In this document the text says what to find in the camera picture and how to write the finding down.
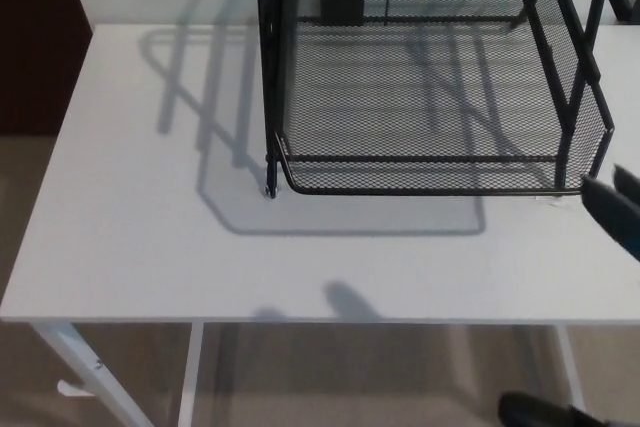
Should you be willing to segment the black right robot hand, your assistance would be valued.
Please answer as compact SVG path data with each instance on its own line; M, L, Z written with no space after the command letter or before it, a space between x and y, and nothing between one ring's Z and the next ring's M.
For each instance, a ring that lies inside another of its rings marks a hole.
M584 208L596 223L634 259L639 258L639 178L617 165L613 185L585 176L580 188ZM506 427L614 426L574 405L560 406L517 391L501 395L497 413Z

